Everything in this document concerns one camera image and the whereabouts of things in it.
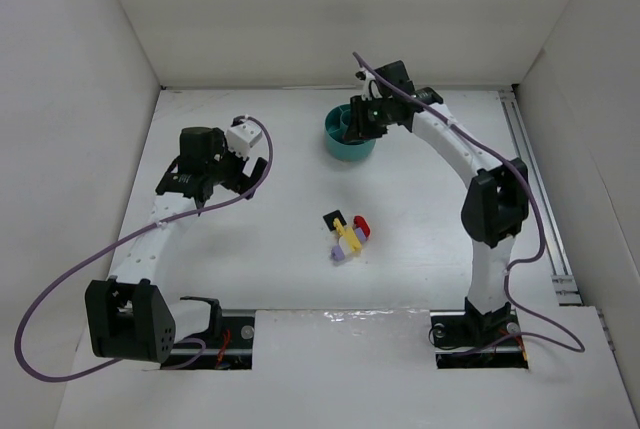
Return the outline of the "red lego brick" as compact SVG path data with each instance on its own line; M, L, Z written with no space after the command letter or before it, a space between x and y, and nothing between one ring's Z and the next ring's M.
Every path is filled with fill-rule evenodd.
M353 218L353 229L361 243L366 242L371 234L371 229L363 216L356 215Z

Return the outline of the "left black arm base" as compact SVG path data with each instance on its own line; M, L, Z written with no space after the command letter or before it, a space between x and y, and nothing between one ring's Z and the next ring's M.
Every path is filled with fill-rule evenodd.
M255 337L253 310L224 310L219 335L205 333L192 335L206 344L206 349L195 361L189 361L198 353L198 343L182 342L171 351L162 369L178 366L179 370L238 371L250 370L253 362Z

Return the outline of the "lavender lego brick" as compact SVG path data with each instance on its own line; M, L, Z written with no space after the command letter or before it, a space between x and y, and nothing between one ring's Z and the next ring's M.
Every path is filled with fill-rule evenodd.
M331 248L330 258L334 264L342 264L351 256L349 248L344 249L341 245L336 244Z

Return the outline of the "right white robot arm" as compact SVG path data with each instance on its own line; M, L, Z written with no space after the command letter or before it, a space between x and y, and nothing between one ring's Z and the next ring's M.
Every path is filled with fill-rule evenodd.
M362 92L350 100L345 140L384 136L391 125L405 127L429 144L467 189L461 222L472 240L471 285L460 314L431 318L431 338L442 350L483 347L513 323L504 279L517 235L529 215L528 168L519 158L502 160L464 138L447 112L436 112L441 97L417 91L403 62L356 74Z

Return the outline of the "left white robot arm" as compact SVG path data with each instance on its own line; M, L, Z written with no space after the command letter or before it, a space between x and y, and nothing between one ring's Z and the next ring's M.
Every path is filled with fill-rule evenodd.
M244 116L220 128L188 127L179 135L179 153L155 189L149 229L133 239L127 256L104 280L93 280L85 306L93 353L102 358L165 363L173 347L197 343L223 332L218 300L200 296L167 299L167 283L181 267L176 251L196 217L214 210L209 200L220 186L234 193L229 206L250 199L273 160L251 150L270 137L254 118Z

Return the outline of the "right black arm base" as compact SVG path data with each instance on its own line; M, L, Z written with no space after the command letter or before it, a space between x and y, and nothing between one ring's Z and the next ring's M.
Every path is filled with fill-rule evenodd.
M514 311L488 327L462 311L433 311L428 339L435 348L438 369L527 369L520 338L510 338L488 348L490 343L519 331Z

